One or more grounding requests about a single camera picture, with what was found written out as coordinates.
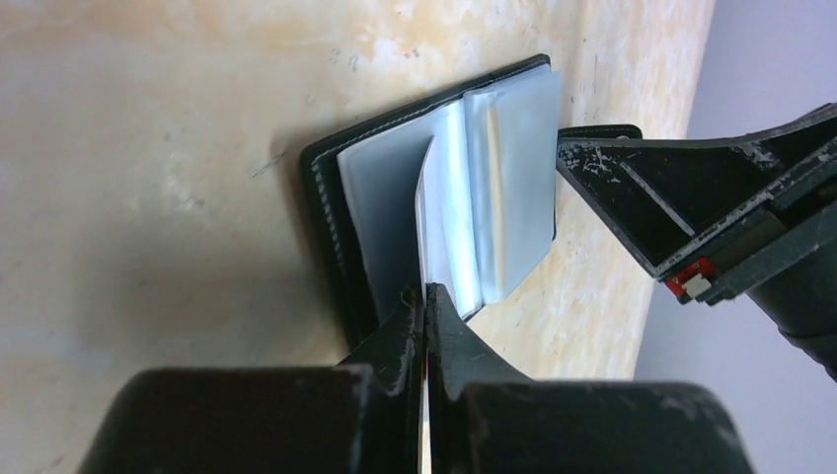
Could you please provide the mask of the silver credit card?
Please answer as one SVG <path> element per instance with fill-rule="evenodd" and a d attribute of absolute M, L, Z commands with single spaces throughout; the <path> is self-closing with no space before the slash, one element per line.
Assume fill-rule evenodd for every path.
<path fill-rule="evenodd" d="M 415 212 L 416 212 L 416 227 L 418 238 L 418 261 L 419 261 L 419 277 L 420 277 L 420 296 L 421 302 L 426 303 L 426 285 L 428 277 L 428 256 L 427 256 L 427 239 L 426 239 L 426 197 L 425 197 L 425 181 L 429 172 L 426 168 L 432 170 L 432 158 L 436 152 L 435 136 L 431 137 L 427 143 L 426 151 L 424 152 L 422 162 L 419 168 L 418 183 L 415 193 Z M 427 368 L 424 369 L 424 376 L 422 382 L 422 425 L 421 425 L 421 443 L 422 455 L 420 462 L 421 473 L 432 472 L 431 461 L 431 437 L 430 437 L 430 407 L 429 407 L 429 375 Z"/>

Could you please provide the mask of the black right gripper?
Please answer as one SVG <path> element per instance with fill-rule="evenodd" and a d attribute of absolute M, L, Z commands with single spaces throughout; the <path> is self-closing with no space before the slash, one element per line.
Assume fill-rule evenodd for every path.
<path fill-rule="evenodd" d="M 836 107 L 736 137 L 560 131 L 557 169 L 682 303 L 747 295 L 836 375 Z"/>

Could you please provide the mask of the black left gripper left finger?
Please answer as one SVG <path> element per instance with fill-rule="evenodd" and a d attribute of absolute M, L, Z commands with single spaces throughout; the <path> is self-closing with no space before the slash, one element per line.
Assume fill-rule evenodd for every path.
<path fill-rule="evenodd" d="M 333 366 L 157 368 L 115 396 L 84 473 L 418 473 L 418 290 Z"/>

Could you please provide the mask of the black leather card holder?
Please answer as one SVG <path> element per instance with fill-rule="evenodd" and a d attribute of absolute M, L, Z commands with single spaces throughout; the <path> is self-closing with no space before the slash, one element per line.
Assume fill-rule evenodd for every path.
<path fill-rule="evenodd" d="M 425 181 L 427 284 L 446 287 L 463 320 L 503 301 L 549 253 L 557 186 L 548 171 L 561 77 L 537 54 L 323 138 L 300 155 L 302 182 L 351 347 L 419 289 L 415 193 Z M 505 284 L 495 293 L 487 110 L 501 143 Z"/>

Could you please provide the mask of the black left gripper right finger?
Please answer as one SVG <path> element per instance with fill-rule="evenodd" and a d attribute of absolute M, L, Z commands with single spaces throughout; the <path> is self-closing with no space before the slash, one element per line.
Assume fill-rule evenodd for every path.
<path fill-rule="evenodd" d="M 721 401 L 690 383 L 535 380 L 425 292 L 436 473 L 748 473 Z"/>

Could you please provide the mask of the gold credit card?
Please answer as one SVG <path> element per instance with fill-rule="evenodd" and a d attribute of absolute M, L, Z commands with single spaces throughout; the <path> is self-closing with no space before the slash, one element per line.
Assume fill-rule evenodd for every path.
<path fill-rule="evenodd" d="M 489 164 L 489 184 L 492 222 L 492 258 L 494 269 L 495 293 L 503 293 L 505 284 L 505 240 L 503 217 L 502 165 L 501 143 L 499 137 L 499 122 L 495 106 L 487 110 L 487 156 Z"/>

